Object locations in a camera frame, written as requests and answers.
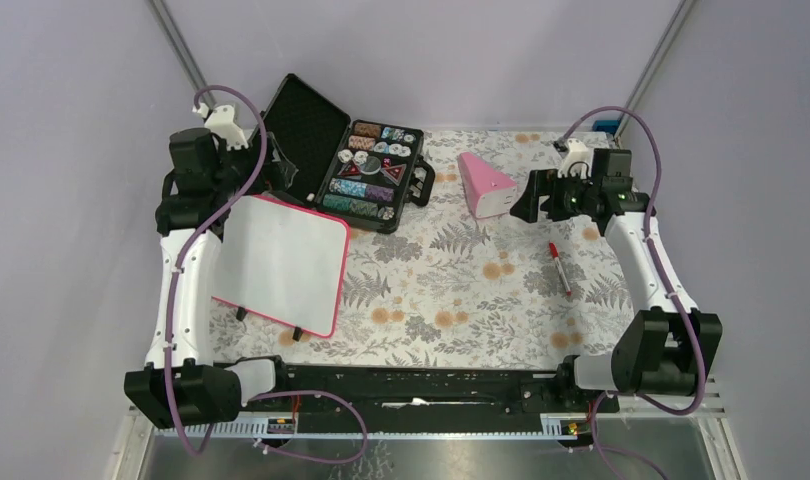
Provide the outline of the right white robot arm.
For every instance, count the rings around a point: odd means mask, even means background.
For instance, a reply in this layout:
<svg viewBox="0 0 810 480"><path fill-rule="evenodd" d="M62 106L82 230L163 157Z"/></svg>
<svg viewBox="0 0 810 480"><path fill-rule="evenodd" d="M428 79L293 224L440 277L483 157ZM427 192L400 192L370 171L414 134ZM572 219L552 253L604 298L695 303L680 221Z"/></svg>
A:
<svg viewBox="0 0 810 480"><path fill-rule="evenodd" d="M722 339L719 317L682 287L650 195L633 188L628 150L597 148L589 163L530 172L512 216L534 223L588 217L617 257L634 317L608 354L569 357L575 387L700 398Z"/></svg>

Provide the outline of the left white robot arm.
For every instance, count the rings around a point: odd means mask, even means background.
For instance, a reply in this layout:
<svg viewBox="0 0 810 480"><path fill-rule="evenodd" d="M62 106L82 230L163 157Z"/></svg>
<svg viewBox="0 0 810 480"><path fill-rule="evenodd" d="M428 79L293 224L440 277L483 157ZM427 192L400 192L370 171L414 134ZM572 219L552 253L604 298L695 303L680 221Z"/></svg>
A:
<svg viewBox="0 0 810 480"><path fill-rule="evenodd" d="M144 365L124 377L124 393L155 427L234 421L240 410L277 384L273 358L214 362L208 332L212 286L225 225L223 210L245 183L248 194L284 186L267 136L253 131L232 149L205 127L169 138L172 169L156 209L162 255L159 311Z"/></svg>

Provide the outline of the red whiteboard marker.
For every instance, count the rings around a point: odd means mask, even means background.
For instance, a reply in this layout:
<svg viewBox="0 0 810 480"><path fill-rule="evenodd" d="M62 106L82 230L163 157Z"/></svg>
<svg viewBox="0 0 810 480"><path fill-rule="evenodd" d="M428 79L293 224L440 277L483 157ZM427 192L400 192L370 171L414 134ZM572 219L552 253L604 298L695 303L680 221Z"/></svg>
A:
<svg viewBox="0 0 810 480"><path fill-rule="evenodd" d="M550 252L553 264L555 265L555 268L556 268L556 271L558 273L561 285L562 285L562 287L564 289L565 295L567 297L571 297L572 296L571 285L570 285L569 280L568 280L568 278L566 276L566 272L565 272L565 270L563 268L563 264L561 262L560 254L559 254L559 251L557 249L557 246L553 242L550 242L548 244L548 247L549 247L549 252Z"/></svg>

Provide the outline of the pink framed whiteboard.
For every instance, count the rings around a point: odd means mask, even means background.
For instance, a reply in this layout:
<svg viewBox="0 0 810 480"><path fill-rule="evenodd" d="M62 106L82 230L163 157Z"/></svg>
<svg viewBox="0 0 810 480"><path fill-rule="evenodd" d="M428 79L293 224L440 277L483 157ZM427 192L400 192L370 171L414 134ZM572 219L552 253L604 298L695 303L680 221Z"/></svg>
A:
<svg viewBox="0 0 810 480"><path fill-rule="evenodd" d="M338 318L349 235L339 218L245 196L225 224L212 298L329 338Z"/></svg>

